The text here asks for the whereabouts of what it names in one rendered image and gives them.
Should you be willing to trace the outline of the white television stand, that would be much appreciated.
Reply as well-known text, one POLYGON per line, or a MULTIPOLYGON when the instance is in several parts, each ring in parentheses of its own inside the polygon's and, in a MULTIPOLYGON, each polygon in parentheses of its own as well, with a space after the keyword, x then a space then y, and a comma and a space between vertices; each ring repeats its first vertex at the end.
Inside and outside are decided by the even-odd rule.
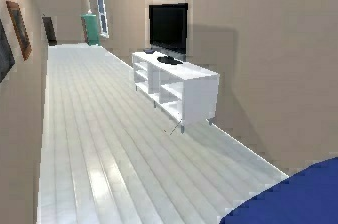
POLYGON ((140 89, 185 132, 215 117, 219 74, 160 52, 134 52, 135 89, 140 89))

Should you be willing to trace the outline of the black television set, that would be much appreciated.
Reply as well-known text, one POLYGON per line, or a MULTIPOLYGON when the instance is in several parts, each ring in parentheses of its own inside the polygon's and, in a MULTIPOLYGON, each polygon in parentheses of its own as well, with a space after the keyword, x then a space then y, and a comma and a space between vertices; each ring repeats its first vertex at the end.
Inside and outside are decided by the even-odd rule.
POLYGON ((188 4, 149 6, 149 43, 161 53, 186 60, 188 36, 188 4))

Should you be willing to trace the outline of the green cabinet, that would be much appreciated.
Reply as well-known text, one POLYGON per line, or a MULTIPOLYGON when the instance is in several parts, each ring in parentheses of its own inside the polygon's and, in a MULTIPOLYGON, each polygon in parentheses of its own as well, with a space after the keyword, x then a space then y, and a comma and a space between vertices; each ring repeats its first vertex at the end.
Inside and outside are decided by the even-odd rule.
POLYGON ((82 14, 81 21, 84 29, 85 42, 88 45, 99 45, 99 34, 96 16, 94 14, 82 14))

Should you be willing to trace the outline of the white framed window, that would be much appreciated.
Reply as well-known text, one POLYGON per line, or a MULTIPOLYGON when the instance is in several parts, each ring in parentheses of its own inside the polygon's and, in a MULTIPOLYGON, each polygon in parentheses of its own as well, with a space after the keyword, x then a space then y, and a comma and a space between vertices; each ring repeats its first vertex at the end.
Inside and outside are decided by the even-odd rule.
POLYGON ((99 21, 100 21, 100 27, 101 27, 101 31, 100 31, 101 35, 106 38, 109 38, 106 8, 105 8, 104 0, 97 0, 97 8, 98 8, 99 21))

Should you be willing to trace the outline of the brown framed wall picture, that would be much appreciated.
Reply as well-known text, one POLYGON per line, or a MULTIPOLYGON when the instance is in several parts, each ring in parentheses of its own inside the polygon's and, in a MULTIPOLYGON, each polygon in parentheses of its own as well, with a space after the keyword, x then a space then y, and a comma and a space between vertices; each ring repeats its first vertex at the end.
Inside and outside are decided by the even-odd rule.
POLYGON ((17 41, 21 49, 23 60, 26 61, 32 52, 32 47, 20 10, 20 6, 18 3, 12 1, 7 1, 6 6, 13 24, 17 41))

